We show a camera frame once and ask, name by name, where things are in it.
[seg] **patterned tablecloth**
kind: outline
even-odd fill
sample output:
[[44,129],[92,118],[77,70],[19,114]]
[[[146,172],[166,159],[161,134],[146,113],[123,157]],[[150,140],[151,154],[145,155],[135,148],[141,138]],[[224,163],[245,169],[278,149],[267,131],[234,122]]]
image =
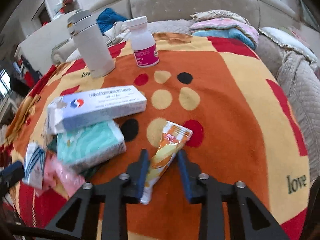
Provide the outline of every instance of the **patterned tablecloth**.
[[[244,181],[291,239],[298,239],[308,204],[308,156],[287,99],[247,46],[224,38],[155,35],[160,62],[138,68],[131,46],[109,48],[116,69],[93,79],[83,60],[52,68],[19,108],[8,130],[12,160],[23,160],[29,141],[46,144],[46,106],[57,96],[135,85],[147,98],[143,113],[119,118],[127,152],[93,177],[100,184],[125,171],[142,148],[156,153],[166,120],[194,131],[185,150],[203,172],[226,183]],[[35,196],[19,183],[11,192],[27,225],[45,226],[65,203],[63,187]],[[200,205],[189,205],[173,162],[154,186],[149,205],[128,205],[132,239],[197,239]]]

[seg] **yellow polka dot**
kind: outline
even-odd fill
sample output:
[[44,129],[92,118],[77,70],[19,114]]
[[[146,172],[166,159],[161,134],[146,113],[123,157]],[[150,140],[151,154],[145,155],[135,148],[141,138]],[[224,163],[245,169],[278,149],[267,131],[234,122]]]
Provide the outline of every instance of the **yellow polka dot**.
[[164,70],[155,71],[155,81],[159,84],[165,83],[171,77],[170,72]]
[[184,87],[180,90],[179,102],[184,109],[191,111],[199,105],[200,96],[191,88]]
[[151,103],[156,109],[166,109],[172,102],[172,95],[168,90],[159,89],[151,97]]
[[154,147],[159,147],[159,143],[162,136],[162,129],[167,122],[164,118],[156,118],[151,121],[147,127],[147,139],[149,143]]

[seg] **screw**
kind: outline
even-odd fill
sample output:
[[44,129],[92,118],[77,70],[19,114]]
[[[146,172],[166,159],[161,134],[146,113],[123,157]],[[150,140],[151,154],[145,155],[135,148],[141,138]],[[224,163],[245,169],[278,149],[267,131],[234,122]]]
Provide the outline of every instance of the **screw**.
[[121,179],[121,180],[126,180],[129,178],[130,178],[130,175],[128,173],[122,173],[119,175],[119,179]]
[[209,175],[206,173],[200,173],[198,177],[199,179],[209,179]]
[[244,188],[245,187],[245,183],[243,181],[237,181],[236,182],[236,186],[239,188]]
[[86,182],[82,185],[83,189],[92,189],[93,185],[90,182]]

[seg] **blue cloth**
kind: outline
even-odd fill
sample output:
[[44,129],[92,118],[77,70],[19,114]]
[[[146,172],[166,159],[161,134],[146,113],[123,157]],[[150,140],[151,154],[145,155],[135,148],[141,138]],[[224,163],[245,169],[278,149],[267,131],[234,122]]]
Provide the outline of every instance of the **blue cloth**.
[[220,37],[236,39],[242,41],[251,49],[255,49],[253,42],[237,28],[231,28],[227,30],[196,30],[193,31],[192,35],[199,37]]
[[110,30],[115,22],[124,22],[127,18],[117,14],[113,9],[106,8],[97,18],[97,23],[102,33]]

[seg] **thermos lid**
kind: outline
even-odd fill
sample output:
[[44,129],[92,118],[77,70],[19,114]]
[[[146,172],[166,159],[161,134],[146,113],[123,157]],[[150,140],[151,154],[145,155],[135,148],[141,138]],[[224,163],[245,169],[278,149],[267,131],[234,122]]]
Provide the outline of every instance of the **thermos lid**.
[[141,17],[137,17],[131,20],[126,21],[125,23],[127,24],[127,27],[133,27],[133,26],[137,26],[143,23],[147,23],[148,19],[146,16],[141,16]]
[[69,19],[68,19],[68,25],[70,23],[76,23],[78,21],[81,21],[82,19],[88,17],[88,16],[91,16],[91,12],[89,10],[81,10],[81,9],[78,9],[76,10],[75,14],[72,15]]
[[96,23],[90,11],[79,9],[68,19],[67,28],[71,37],[73,37]]

